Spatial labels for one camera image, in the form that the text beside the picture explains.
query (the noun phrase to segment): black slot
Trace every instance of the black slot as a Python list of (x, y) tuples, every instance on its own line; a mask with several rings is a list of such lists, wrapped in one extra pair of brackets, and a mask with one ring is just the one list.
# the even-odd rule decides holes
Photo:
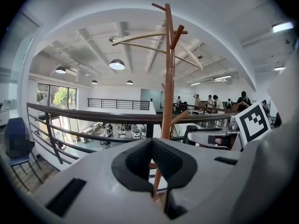
[(230, 164), (230, 165), (236, 165), (238, 160), (237, 159), (230, 159), (230, 158), (225, 158), (225, 157), (217, 157), (214, 159), (215, 161), (218, 162), (223, 162), (226, 164)]
[(56, 197), (46, 205), (46, 208), (56, 215), (63, 217), (85, 184), (86, 181), (73, 178)]

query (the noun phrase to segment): tree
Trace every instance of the tree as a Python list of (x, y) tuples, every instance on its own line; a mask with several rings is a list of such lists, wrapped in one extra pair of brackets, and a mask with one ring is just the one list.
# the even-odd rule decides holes
[(43, 95), (41, 94), (41, 91), (37, 90), (37, 97), (36, 97), (37, 102), (40, 102), (42, 99), (43, 99)]
[(60, 87), (55, 93), (53, 104), (60, 105), (62, 108), (66, 108), (67, 105), (67, 88)]

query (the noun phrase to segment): window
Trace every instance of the window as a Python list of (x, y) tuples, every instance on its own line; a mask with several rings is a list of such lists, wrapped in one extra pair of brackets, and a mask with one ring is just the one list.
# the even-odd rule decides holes
[(77, 108), (77, 89), (69, 88), (69, 109)]
[(38, 83), (37, 103), (60, 109), (76, 109), (77, 89)]

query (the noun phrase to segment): black chair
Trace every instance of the black chair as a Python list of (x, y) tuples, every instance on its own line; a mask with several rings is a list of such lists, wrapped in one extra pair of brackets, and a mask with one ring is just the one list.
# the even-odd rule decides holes
[(27, 188), (27, 186), (24, 184), (24, 182), (21, 180), (21, 178), (18, 176), (17, 172), (15, 171), (14, 169), (15, 166), (20, 166), (23, 172), (27, 175), (24, 168), (22, 167), (22, 164), (28, 163), (32, 172), (37, 177), (38, 181), (40, 183), (43, 183), (29, 162), (29, 155), (31, 153), (36, 164), (41, 169), (35, 156), (32, 153), (34, 142), (30, 141), (30, 134), (22, 118), (13, 118), (8, 121), (4, 131), (4, 145), (6, 148), (6, 154), (9, 157), (9, 162), (8, 162), (9, 166), (12, 168), (14, 174), (19, 179), (21, 184), (28, 191), (29, 189)]

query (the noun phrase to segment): paper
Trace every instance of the paper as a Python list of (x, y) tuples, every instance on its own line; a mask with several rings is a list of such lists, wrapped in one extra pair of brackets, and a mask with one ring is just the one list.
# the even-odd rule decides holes
[(252, 140), (260, 140), (271, 130), (261, 103), (262, 101), (258, 100), (235, 116), (244, 145)]

